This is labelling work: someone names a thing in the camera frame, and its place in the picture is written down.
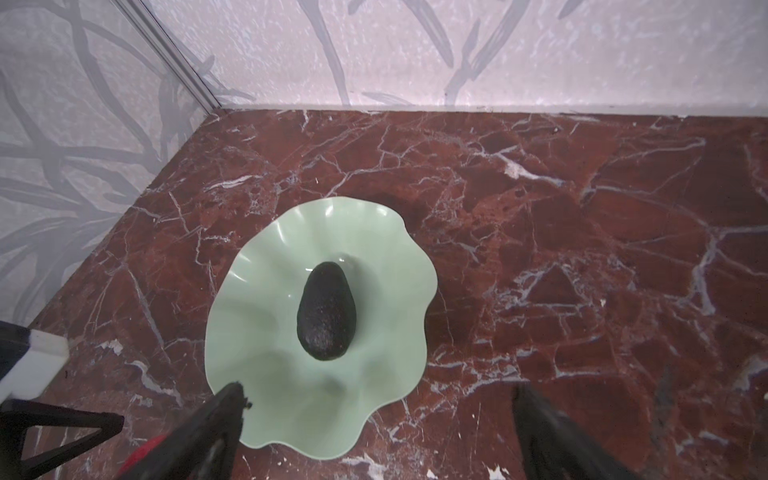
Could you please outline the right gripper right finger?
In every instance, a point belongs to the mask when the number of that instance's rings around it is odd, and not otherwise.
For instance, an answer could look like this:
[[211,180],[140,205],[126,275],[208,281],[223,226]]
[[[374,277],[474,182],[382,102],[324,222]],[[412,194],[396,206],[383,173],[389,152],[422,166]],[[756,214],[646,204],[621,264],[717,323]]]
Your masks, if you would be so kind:
[[639,477],[530,384],[514,387],[511,410],[528,479]]

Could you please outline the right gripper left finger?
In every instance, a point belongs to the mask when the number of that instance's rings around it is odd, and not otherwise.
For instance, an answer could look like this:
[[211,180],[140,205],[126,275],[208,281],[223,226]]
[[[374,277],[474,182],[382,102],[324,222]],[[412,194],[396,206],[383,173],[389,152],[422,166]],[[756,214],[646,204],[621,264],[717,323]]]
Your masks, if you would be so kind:
[[249,407],[243,386],[227,384],[119,477],[229,479]]

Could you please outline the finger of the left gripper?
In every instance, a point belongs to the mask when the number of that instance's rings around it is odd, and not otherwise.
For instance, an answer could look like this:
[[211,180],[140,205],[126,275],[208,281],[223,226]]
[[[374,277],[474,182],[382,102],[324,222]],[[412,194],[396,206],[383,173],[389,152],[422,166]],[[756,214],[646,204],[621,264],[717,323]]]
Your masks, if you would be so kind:
[[[1,477],[37,479],[119,434],[122,415],[89,412],[30,400],[9,399],[1,404]],[[80,436],[61,445],[28,447],[28,432],[63,436],[71,430]]]

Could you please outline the dark fake avocado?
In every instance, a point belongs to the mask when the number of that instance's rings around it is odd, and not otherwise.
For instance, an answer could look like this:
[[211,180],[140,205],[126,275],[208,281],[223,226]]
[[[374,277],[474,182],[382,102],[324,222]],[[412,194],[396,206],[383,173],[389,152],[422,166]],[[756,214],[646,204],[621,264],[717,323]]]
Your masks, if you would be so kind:
[[316,360],[335,360],[347,352],[356,328],[356,304],[343,269],[335,262],[318,264],[297,311],[300,344]]

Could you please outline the light green wavy fruit bowl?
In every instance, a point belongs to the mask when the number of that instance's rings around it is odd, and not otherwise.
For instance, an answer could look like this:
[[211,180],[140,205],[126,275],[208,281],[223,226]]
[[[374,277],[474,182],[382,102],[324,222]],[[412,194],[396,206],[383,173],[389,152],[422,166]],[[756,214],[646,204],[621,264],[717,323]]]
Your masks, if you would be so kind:
[[205,375],[244,390],[240,441],[344,455],[427,363],[432,261],[393,209],[332,197],[295,206],[237,253],[209,311]]

